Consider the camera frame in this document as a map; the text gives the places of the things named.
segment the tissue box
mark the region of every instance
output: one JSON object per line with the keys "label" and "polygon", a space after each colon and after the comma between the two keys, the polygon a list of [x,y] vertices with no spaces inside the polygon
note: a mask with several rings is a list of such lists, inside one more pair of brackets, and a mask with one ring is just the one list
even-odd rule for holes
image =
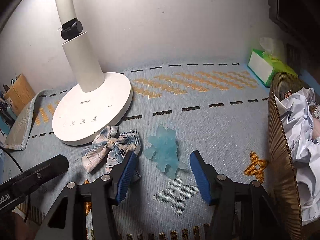
{"label": "tissue box", "polygon": [[258,49],[252,50],[248,67],[266,87],[270,87],[274,75],[278,72],[286,72],[298,77],[297,73],[281,60],[264,54],[262,50]]}

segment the metal screw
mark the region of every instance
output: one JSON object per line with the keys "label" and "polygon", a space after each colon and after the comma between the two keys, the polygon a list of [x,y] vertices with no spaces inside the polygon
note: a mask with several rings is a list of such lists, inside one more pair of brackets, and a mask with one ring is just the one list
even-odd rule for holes
{"label": "metal screw", "polygon": [[253,181],[252,181],[252,185],[254,185],[255,187],[259,187],[261,184],[260,184],[259,181],[253,180]]}
{"label": "metal screw", "polygon": [[217,175],[217,179],[218,180],[225,180],[227,177],[225,176],[225,175],[223,175],[223,174],[218,174]]}
{"label": "metal screw", "polygon": [[75,184],[74,182],[69,182],[68,185],[67,185],[67,187],[68,187],[68,188],[73,188],[73,187],[75,187],[75,185],[76,185],[76,184]]}
{"label": "metal screw", "polygon": [[107,181],[107,180],[110,179],[110,176],[109,176],[108,174],[105,174],[105,175],[103,175],[103,176],[101,177],[101,179],[102,179],[103,181]]}

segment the opple logo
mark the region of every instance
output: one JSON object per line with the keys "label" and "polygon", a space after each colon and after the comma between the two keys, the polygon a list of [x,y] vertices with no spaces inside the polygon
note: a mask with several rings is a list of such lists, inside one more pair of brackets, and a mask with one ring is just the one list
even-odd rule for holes
{"label": "opple logo", "polygon": [[84,104],[84,103],[89,103],[91,100],[88,100],[88,101],[83,101],[83,102],[81,102],[80,104],[82,105],[82,104]]}

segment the plaid cloth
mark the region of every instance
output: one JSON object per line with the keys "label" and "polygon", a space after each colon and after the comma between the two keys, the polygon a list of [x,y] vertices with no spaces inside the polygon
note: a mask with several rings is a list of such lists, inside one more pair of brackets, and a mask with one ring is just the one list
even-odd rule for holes
{"label": "plaid cloth", "polygon": [[[109,174],[114,165],[123,161],[128,151],[133,151],[137,156],[140,148],[140,137],[137,131],[129,131],[120,134],[119,138],[114,138],[118,131],[117,126],[106,126],[100,134],[93,140],[92,145],[82,151],[82,165],[85,170],[91,172],[108,154],[106,163],[106,174]],[[135,170],[132,181],[137,181],[141,176]]]}

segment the basket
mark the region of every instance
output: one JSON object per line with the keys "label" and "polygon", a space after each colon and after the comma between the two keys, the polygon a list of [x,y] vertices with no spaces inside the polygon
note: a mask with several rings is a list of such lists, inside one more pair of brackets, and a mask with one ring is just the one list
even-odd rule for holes
{"label": "basket", "polygon": [[[288,91],[293,93],[309,86],[299,78],[285,73],[277,73],[270,87],[268,103],[268,141],[270,166],[274,173],[273,194],[281,219],[292,239],[307,239],[311,234],[320,230],[320,220],[302,226],[301,206],[296,180],[296,170],[284,129],[276,106],[275,96],[282,101]],[[320,97],[315,94],[316,104]],[[316,106],[310,106],[311,112]]]}

